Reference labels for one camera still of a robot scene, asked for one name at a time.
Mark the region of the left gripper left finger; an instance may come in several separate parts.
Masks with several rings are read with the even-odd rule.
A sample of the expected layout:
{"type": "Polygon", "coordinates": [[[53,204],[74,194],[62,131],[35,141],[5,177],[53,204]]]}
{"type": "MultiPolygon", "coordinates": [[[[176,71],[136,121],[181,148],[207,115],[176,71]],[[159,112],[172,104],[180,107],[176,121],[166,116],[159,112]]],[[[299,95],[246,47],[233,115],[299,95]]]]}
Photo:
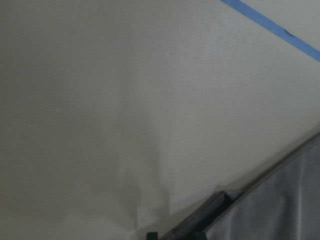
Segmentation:
{"type": "Polygon", "coordinates": [[[148,232],[145,237],[146,240],[158,240],[158,232],[148,232]]]}

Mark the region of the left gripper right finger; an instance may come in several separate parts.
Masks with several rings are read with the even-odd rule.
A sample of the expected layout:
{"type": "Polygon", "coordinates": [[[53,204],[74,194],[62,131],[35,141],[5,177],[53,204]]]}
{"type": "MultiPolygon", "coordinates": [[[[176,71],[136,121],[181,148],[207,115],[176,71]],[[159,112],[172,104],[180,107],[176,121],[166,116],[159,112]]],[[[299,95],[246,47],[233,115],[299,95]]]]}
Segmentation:
{"type": "Polygon", "coordinates": [[[192,234],[192,239],[193,240],[207,240],[207,236],[204,232],[198,231],[198,232],[194,232],[192,234]]]}

